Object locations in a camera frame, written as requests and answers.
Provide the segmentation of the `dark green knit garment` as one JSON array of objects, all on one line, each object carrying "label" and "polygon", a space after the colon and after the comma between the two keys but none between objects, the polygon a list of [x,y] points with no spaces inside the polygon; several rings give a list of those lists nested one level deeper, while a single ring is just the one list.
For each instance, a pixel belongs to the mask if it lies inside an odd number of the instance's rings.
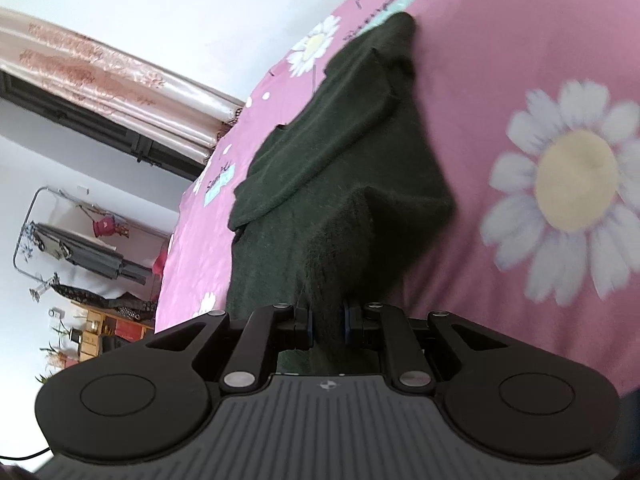
[{"label": "dark green knit garment", "polygon": [[309,310],[314,348],[292,372],[347,370],[347,309],[383,300],[454,214],[414,100],[414,36],[397,13],[346,44],[235,188],[226,306]]}]

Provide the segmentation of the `metal clothes rack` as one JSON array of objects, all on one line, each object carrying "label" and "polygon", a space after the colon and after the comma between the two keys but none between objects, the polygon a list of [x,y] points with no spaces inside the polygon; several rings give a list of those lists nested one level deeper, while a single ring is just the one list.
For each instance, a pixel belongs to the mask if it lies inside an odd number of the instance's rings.
[{"label": "metal clothes rack", "polygon": [[12,266],[29,279],[35,302],[55,284],[153,299],[160,291],[153,264],[168,242],[166,232],[45,185],[30,199]]}]

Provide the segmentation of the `wooden drawer cabinet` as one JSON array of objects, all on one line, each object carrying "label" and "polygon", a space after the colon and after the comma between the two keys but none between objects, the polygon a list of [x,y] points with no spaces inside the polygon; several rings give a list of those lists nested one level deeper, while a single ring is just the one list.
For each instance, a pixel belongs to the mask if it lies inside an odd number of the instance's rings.
[{"label": "wooden drawer cabinet", "polygon": [[65,368],[99,356],[104,348],[136,342],[154,333],[154,323],[71,302],[49,309],[52,339],[41,349],[52,366]]}]

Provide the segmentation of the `beige satin curtain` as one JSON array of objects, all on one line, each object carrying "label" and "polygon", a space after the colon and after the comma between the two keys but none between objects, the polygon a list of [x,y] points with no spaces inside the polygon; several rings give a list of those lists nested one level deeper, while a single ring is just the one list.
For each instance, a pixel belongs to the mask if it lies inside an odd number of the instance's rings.
[{"label": "beige satin curtain", "polygon": [[243,104],[49,22],[1,11],[1,70],[204,164]]}]

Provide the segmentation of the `pink floral bed sheet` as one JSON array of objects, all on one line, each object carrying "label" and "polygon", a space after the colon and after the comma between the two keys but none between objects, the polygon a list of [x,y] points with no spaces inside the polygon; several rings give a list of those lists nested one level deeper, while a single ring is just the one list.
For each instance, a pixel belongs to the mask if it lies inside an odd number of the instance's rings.
[{"label": "pink floral bed sheet", "polygon": [[639,0],[348,0],[265,74],[183,194],[155,325],[226,302],[234,188],[341,46],[410,13],[456,216],[393,292],[639,385]]}]

